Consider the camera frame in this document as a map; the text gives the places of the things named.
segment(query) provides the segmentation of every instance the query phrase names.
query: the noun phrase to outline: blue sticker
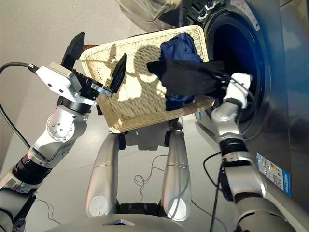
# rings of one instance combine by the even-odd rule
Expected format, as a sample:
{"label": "blue sticker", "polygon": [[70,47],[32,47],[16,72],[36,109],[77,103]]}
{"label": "blue sticker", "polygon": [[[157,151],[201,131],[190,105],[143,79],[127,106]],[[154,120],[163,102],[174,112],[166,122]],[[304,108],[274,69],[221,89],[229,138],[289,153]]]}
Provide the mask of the blue sticker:
{"label": "blue sticker", "polygon": [[290,174],[286,170],[283,170],[282,174],[283,174],[283,192],[290,197],[291,196]]}
{"label": "blue sticker", "polygon": [[257,169],[279,187],[287,196],[291,196],[291,177],[290,174],[272,163],[260,153],[255,153]]}

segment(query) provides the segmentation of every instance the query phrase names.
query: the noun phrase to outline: gray floor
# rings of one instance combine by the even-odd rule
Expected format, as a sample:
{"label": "gray floor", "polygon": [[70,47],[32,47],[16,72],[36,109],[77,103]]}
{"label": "gray floor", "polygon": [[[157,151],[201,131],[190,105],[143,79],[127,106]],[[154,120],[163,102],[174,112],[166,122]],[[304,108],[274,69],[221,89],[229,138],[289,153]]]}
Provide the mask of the gray floor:
{"label": "gray floor", "polygon": [[[60,62],[63,53],[77,33],[86,33],[85,44],[105,44],[111,41],[141,34],[143,31],[131,23],[119,10],[113,0],[3,0],[0,8],[0,63],[11,61],[32,62],[38,66],[51,61]],[[38,77],[25,68],[11,68],[0,78],[0,101],[12,121],[32,144],[43,132],[46,120],[55,109],[57,95],[48,91]],[[192,195],[205,210],[211,211],[215,189],[207,179],[202,161],[216,152],[217,147],[210,139],[201,137],[194,124],[193,116],[184,120],[185,140],[189,156]],[[134,133],[128,140],[129,147],[120,152],[119,188],[120,202],[140,200],[139,187],[134,184],[136,174],[147,176],[151,161],[156,155],[167,154],[167,149],[153,146],[161,144],[163,138],[143,129],[136,138]],[[107,135],[108,127],[96,110],[88,120],[88,128],[82,138],[65,159],[45,179],[38,190],[38,198],[54,205],[54,217],[61,223],[85,218],[85,196],[92,164]],[[0,119],[0,164],[1,175],[26,153],[25,146],[12,133],[3,118]],[[164,167],[165,157],[156,160],[155,165]],[[216,177],[218,158],[210,161],[208,168]],[[163,173],[154,170],[151,181],[146,185],[144,202],[158,202]],[[234,205],[219,198],[217,217],[232,231]],[[192,206],[192,214],[186,227],[192,231],[206,231],[211,218]],[[44,231],[56,224],[47,219],[47,207],[35,202],[28,218],[26,230]],[[223,231],[215,223],[215,231]]]}

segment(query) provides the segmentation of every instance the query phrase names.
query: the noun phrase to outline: label sticker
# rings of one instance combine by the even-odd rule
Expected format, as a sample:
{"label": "label sticker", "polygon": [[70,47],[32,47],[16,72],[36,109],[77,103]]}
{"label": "label sticker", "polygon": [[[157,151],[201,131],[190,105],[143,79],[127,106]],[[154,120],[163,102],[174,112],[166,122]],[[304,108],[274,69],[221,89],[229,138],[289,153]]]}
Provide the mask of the label sticker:
{"label": "label sticker", "polygon": [[290,174],[287,171],[282,170],[276,164],[270,162],[258,152],[255,153],[255,158],[258,170],[290,197]]}
{"label": "label sticker", "polygon": [[252,10],[244,0],[231,0],[231,5],[240,9],[250,20],[256,31],[260,30],[260,25],[257,22]]}

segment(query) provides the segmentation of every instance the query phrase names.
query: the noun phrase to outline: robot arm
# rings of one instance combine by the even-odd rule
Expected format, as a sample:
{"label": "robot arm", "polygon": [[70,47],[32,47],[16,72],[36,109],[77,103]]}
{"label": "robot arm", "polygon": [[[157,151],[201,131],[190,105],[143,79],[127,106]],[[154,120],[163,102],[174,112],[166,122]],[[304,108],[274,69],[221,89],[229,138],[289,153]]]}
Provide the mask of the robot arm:
{"label": "robot arm", "polygon": [[[249,89],[249,75],[235,73],[232,78]],[[235,202],[240,213],[236,231],[294,232],[279,209],[265,198],[266,184],[235,121],[239,109],[247,106],[248,92],[233,79],[227,87],[224,103],[213,111],[211,118],[217,128],[222,154],[222,190],[227,200]]]}
{"label": "robot arm", "polygon": [[0,179],[0,232],[22,228],[35,201],[35,191],[85,132],[90,108],[97,105],[97,96],[100,93],[112,96],[125,76],[126,54],[115,67],[110,87],[78,73],[73,66],[83,45],[82,32],[68,46],[61,65],[51,63],[40,68],[29,65],[30,70],[60,97],[43,134],[17,165]]}

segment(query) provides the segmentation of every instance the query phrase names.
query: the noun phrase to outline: dark clothing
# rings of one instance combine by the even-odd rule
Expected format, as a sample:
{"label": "dark clothing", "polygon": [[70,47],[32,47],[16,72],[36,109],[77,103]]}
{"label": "dark clothing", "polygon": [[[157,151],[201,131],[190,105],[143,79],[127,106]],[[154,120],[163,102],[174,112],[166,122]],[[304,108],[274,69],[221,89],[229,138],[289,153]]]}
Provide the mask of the dark clothing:
{"label": "dark clothing", "polygon": [[167,88],[166,95],[183,96],[201,95],[216,90],[216,72],[224,70],[221,61],[195,63],[187,60],[155,61],[147,63],[147,68],[154,73]]}
{"label": "dark clothing", "polygon": [[[181,33],[161,44],[161,56],[159,61],[167,62],[168,59],[202,62],[202,59],[197,54],[192,37],[187,33]],[[195,95],[184,96],[167,93],[165,98],[166,110],[169,111],[183,108],[185,104],[194,100]]]}
{"label": "dark clothing", "polygon": [[197,54],[192,37],[187,33],[181,33],[161,44],[159,61],[166,61],[167,59],[203,62]]}

